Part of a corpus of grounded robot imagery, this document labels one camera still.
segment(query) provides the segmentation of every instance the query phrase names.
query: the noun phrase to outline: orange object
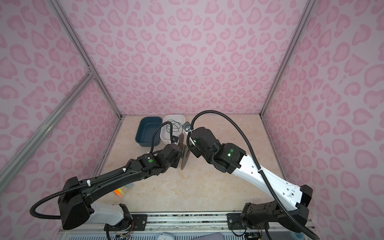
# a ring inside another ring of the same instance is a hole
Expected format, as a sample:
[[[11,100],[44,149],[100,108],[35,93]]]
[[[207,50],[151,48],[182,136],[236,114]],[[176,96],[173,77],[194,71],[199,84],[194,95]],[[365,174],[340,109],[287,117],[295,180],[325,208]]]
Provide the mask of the orange object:
[[[119,198],[121,198],[121,199],[123,198],[124,193],[120,188],[114,190],[113,192],[116,193],[116,195],[119,196]]]

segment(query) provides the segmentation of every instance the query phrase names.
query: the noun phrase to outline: blue plastic basin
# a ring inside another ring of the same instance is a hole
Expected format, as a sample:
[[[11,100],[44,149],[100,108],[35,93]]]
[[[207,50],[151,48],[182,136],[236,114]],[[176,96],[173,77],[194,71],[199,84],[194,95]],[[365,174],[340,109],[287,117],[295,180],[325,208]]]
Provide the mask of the blue plastic basin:
[[[136,133],[136,142],[142,147],[150,147],[153,133],[162,122],[163,119],[161,117],[145,117],[141,119]],[[161,129],[156,133],[154,146],[160,143],[160,132]]]

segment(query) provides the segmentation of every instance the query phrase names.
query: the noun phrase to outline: aluminum frame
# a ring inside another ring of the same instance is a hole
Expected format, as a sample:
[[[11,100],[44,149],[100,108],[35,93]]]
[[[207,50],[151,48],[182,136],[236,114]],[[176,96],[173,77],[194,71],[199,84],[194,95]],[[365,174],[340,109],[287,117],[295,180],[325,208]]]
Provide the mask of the aluminum frame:
[[[103,81],[101,80],[101,77],[100,77],[96,67],[94,66],[90,56],[88,55],[87,51],[85,50],[84,46],[82,45],[80,38],[78,37],[78,35],[74,31],[74,28],[73,28],[71,22],[69,21],[69,18],[67,16],[66,12],[64,11],[62,5],[60,4],[60,2],[58,0],[47,0],[47,2],[51,6],[52,10],[54,11],[59,22],[63,26],[65,32],[67,33],[68,37],[70,38],[71,42],[73,43],[73,46],[78,51],[78,53],[81,56],[82,60],[84,61],[85,65],[88,67],[88,69],[90,71],[93,71],[96,74],[96,82],[97,82],[98,86],[100,87],[101,92],[103,93],[103,95],[107,99],[107,102],[109,103],[109,105],[113,109],[114,113],[117,115],[118,119],[121,119],[122,114],[121,114],[119,108],[117,107],[115,101],[113,101],[112,96],[109,94],[107,88],[105,87]]]
[[[264,105],[262,107],[262,110],[260,112],[260,116],[264,116],[264,114],[268,108],[268,105],[270,104],[271,99],[272,99],[272,97],[276,91],[277,85],[280,82],[288,63],[294,54],[295,48],[297,47],[297,45],[298,45],[298,43],[299,43],[299,41],[300,41],[300,39],[304,33],[304,30],[305,30],[305,28],[306,28],[306,26],[307,26],[307,24],[308,24],[308,22],[312,16],[313,12],[314,12],[314,9],[317,5],[317,2],[318,2],[318,0],[308,0],[307,1],[306,5],[304,7],[303,14],[300,17],[299,23],[297,24],[296,29],[293,33],[292,39],[288,45],[288,49],[285,52],[283,60],[280,64],[279,69],[277,71],[277,74],[273,80],[272,86],[271,86],[271,88],[267,94],[266,100],[265,100]]]
[[[88,72],[86,76],[83,77],[83,79],[80,81],[80,83],[75,88],[73,88],[70,94],[66,96],[66,98],[54,110],[54,112],[35,131],[35,134],[32,136],[32,138],[30,138],[23,146],[23,148],[10,159],[7,167],[0,174],[0,193],[8,186],[12,179],[23,168],[28,159],[42,144],[48,134],[60,122],[68,109],[72,106],[72,104],[77,100],[77,98],[82,94],[82,92],[93,79],[95,79],[93,72]]]
[[[266,135],[268,137],[269,143],[272,146],[272,151],[273,151],[273,154],[275,155],[275,158],[276,158],[276,161],[277,161],[277,165],[280,168],[281,174],[283,175],[284,180],[288,180],[287,173],[286,173],[285,169],[282,167],[282,165],[280,164],[279,156],[277,154],[277,148],[276,148],[275,144],[272,141],[272,137],[271,137],[271,134],[269,133],[268,128],[265,125],[263,116],[260,116],[260,119],[262,120],[262,123],[263,123],[263,126],[264,126],[264,130],[265,130],[265,133],[266,133]]]
[[[92,177],[97,177],[100,175],[101,171],[103,170],[104,164],[108,159],[108,156],[112,150],[113,144],[115,143],[115,140],[119,134],[120,128],[122,123],[124,122],[125,116],[123,116],[118,122],[116,123],[115,128],[113,129],[113,133],[111,137],[109,138],[106,148],[103,151],[103,154],[100,157],[99,163],[96,166],[95,172],[93,173]]]
[[[136,233],[205,233],[205,232],[231,232],[228,228],[228,213],[241,213],[240,211],[222,211],[222,212],[131,212],[131,214],[147,214],[147,224],[144,231],[135,231]],[[271,222],[270,232],[289,231],[277,222]],[[306,226],[316,232],[312,220],[308,220]],[[60,229],[58,235],[71,234],[95,234],[100,233],[104,224],[83,224],[71,230]],[[256,232],[257,230],[247,230],[247,232]]]

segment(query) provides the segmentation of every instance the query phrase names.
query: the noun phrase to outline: pink leopard print wall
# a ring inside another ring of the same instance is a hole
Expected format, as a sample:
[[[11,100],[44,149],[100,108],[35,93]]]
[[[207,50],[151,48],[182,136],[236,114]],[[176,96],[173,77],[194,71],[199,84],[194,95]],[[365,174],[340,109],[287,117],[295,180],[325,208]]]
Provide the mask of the pink leopard print wall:
[[[123,114],[258,113],[306,0],[62,0]]]
[[[44,0],[0,3],[0,172],[85,72]]]
[[[0,195],[0,238],[7,240],[54,239],[60,220],[29,214],[38,200],[62,190],[65,181],[94,172],[117,118],[97,84],[91,82],[25,167]],[[38,212],[58,215],[57,199]]]
[[[384,238],[384,1],[320,1],[266,123],[321,239]]]

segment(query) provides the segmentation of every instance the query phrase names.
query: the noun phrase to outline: wire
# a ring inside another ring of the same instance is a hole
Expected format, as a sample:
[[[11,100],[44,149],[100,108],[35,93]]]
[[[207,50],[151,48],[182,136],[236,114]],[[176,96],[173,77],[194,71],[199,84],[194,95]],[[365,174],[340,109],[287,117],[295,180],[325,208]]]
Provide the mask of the wire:
[[[105,233],[107,234],[107,239],[108,240],[111,240],[111,237],[109,235],[109,224],[105,224]]]
[[[151,150],[149,151],[149,153],[152,153],[153,152],[153,147],[154,147],[154,141],[155,141],[155,136],[156,136],[156,133],[164,126],[164,125],[167,125],[169,124],[170,125],[170,128],[169,128],[169,134],[170,134],[170,137],[169,137],[169,140],[172,142],[172,131],[173,131],[173,124],[170,122],[170,121],[166,121],[166,122],[163,122],[156,130],[155,132],[153,133],[152,135],[152,140],[151,140]]]
[[[245,140],[248,148],[249,148],[249,152],[252,156],[252,160],[253,162],[255,163],[257,169],[258,169],[258,172],[260,173],[260,175],[262,176],[264,182],[265,182],[265,185],[267,186],[269,192],[271,193],[273,199],[276,201],[277,205],[280,207],[280,210],[288,217],[288,219],[295,225],[295,227],[297,229],[299,229],[300,231],[302,231],[305,235],[307,235],[308,237],[310,237],[311,239],[313,240],[319,240],[320,238],[313,232],[311,231],[309,228],[307,228],[306,226],[302,226],[295,218],[293,218],[293,216],[288,212],[288,210],[284,207],[284,205],[281,203],[280,199],[278,198],[278,196],[276,195],[275,191],[273,190],[271,184],[269,183],[267,177],[265,176],[265,173],[264,171],[261,169],[261,166],[256,158],[256,155],[253,151],[253,148],[251,146],[251,143],[249,142],[248,138],[245,136],[245,134],[243,133],[243,131],[239,128],[239,126],[231,119],[229,118],[227,115],[225,115],[224,113],[222,112],[219,112],[219,111],[215,111],[215,110],[205,110],[205,111],[202,111],[200,113],[198,113],[193,119],[192,119],[192,122],[191,122],[191,130],[193,130],[193,125],[195,123],[195,121],[197,120],[198,117],[200,117],[201,115],[203,114],[206,114],[206,113],[215,113],[217,115],[220,115],[222,116],[223,118],[225,118],[226,120],[228,120],[235,128],[236,130],[240,133],[240,135],[243,137],[243,139]],[[188,135],[187,135],[187,146],[189,149],[194,149],[196,146],[192,147],[190,144],[189,144],[189,139],[190,139],[190,134],[191,132],[188,132]]]
[[[124,166],[124,168],[128,168],[130,165],[131,165],[131,162],[133,161],[133,159],[129,160],[127,162],[127,164]],[[119,176],[120,174],[124,173],[123,170],[120,170],[119,172],[109,176],[109,177],[105,177],[105,178],[100,178],[100,179],[97,179],[97,180],[93,180],[91,181],[91,185],[92,184],[96,184],[96,183],[99,183],[99,182],[104,182],[106,180],[109,180],[109,179],[112,179],[114,177],[117,177]],[[61,219],[61,216],[60,215],[46,215],[46,214],[40,214],[38,212],[36,212],[36,209],[38,206],[40,206],[41,204],[45,203],[46,201],[49,201],[55,197],[58,197],[62,194],[66,194],[66,193],[69,193],[69,192],[74,192],[74,191],[78,191],[80,190],[81,188],[84,188],[84,187],[88,187],[88,184],[87,183],[84,183],[82,185],[78,185],[78,186],[75,186],[75,187],[70,187],[66,190],[63,190],[63,191],[60,191],[60,192],[57,192],[57,193],[54,193],[52,195],[49,195],[43,199],[41,199],[40,201],[38,201],[37,203],[35,203],[29,210],[29,213],[33,216],[33,217],[37,217],[37,218],[42,218],[42,219]]]
[[[261,239],[262,236],[263,236],[263,228],[262,228],[262,225],[261,224],[258,224],[260,226],[260,235],[259,235],[259,238]]]
[[[237,234],[235,234],[235,232],[233,231],[233,229],[231,229],[232,233],[233,233],[235,236],[237,236],[237,237],[242,237],[242,236],[244,236],[245,232],[247,231],[247,228],[244,226],[244,224],[243,224],[241,221],[232,223],[232,226],[233,226],[235,223],[241,223],[241,224],[243,225],[243,227],[245,228],[245,230],[244,230],[244,232],[243,232],[241,235],[237,235]]]
[[[265,227],[265,234],[267,235],[268,239],[272,240],[271,235],[269,235],[269,232],[268,232],[268,222],[265,222],[264,227]]]
[[[171,122],[173,124],[172,130],[174,132],[179,132],[179,130],[181,129],[180,134],[178,136],[180,136],[183,133],[183,130],[182,130],[183,126],[181,125],[181,123],[179,123],[175,120],[172,120],[172,119],[168,120],[168,122]],[[170,126],[166,126],[166,130],[167,130],[167,132],[169,132]]]
[[[131,230],[129,230],[128,234],[131,234],[131,232],[133,232],[134,227],[135,227],[135,221],[132,220],[132,227],[131,227]]]

